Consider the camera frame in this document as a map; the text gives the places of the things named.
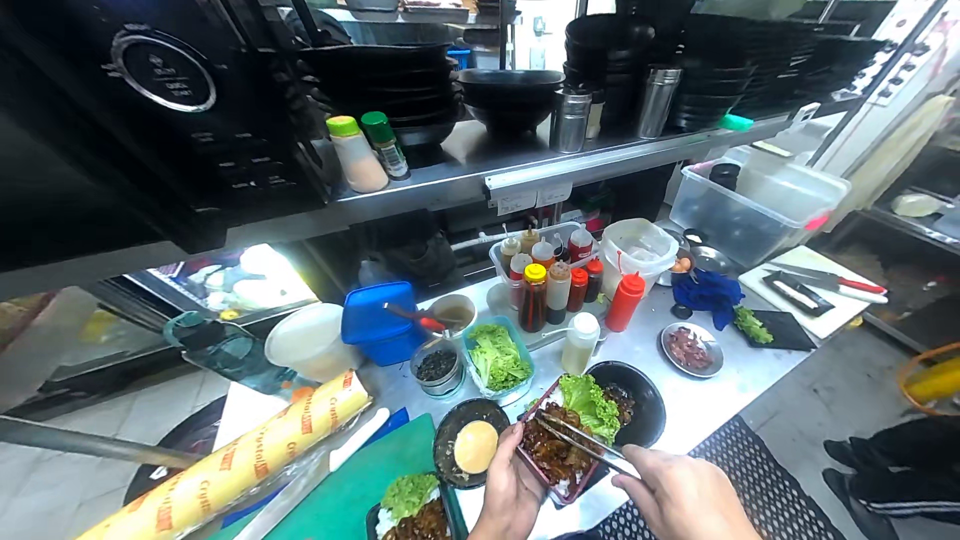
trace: stack of black bowls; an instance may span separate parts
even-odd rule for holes
[[[796,90],[802,83],[801,66],[813,53],[816,28],[804,21],[694,13],[684,24],[684,54],[718,65],[756,66],[733,113],[783,111],[803,100]]]
[[[868,37],[816,36],[798,93],[809,101],[828,99],[831,92],[847,87],[885,43]]]
[[[494,135],[534,131],[554,108],[559,71],[464,69],[457,73],[467,111]]]
[[[311,92],[334,114],[357,119],[379,110],[390,119],[400,146],[439,144],[460,117],[446,43],[342,45],[302,49],[298,55]]]
[[[684,74],[667,125],[688,133],[716,128],[750,84],[756,66],[744,63],[732,59],[716,63],[684,55]]]
[[[624,135],[631,131],[649,61],[644,53],[653,38],[652,26],[617,13],[586,15],[566,25],[567,84],[605,90],[601,133]]]

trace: water bottle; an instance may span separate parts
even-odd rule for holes
[[[261,394],[290,398],[297,372],[267,361],[263,340],[239,325],[187,311],[163,325],[163,337],[194,365]]]

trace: black rubber mat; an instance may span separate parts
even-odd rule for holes
[[[739,415],[690,455],[702,457],[727,473],[747,516],[764,540],[845,540]],[[656,538],[631,502],[617,508],[591,533],[604,540]]]

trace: cutting board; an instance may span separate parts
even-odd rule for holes
[[[793,264],[795,266],[802,266],[811,270],[823,270],[844,278],[857,280],[858,282],[872,283],[864,277],[857,275],[852,270],[848,270],[846,267],[833,262],[832,260],[820,255],[806,246],[796,247],[785,254],[774,258],[771,262]],[[837,331],[837,329],[847,324],[851,319],[853,319],[853,317],[860,314],[860,311],[863,311],[867,308],[867,306],[870,305],[869,303],[861,300],[849,298],[843,296],[842,294],[824,290],[814,285],[808,285],[808,287],[813,289],[814,292],[824,297],[825,300],[835,306],[833,309],[819,317],[811,317],[810,315],[807,315],[806,313],[803,313],[794,307],[785,298],[774,292],[773,289],[768,287],[767,284],[763,282],[763,278],[765,276],[776,272],[777,270],[780,269],[771,265],[770,263],[765,262],[746,274],[741,275],[739,278],[740,283],[753,290],[756,294],[762,296],[764,300],[776,306],[777,309],[793,313],[793,315],[797,317],[797,322],[799,322],[801,326],[821,339],[828,338],[831,334]]]
[[[434,432],[433,418],[422,414],[358,451],[307,495],[267,539],[366,538],[367,512],[383,499],[391,482],[403,475],[434,470]],[[254,515],[209,538],[233,538]]]

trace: person's leg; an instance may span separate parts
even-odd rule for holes
[[[960,473],[951,469],[860,471],[850,478],[848,489],[853,498],[877,514],[960,523]]]
[[[941,469],[960,463],[960,416],[928,416],[850,438],[853,454],[878,468]]]

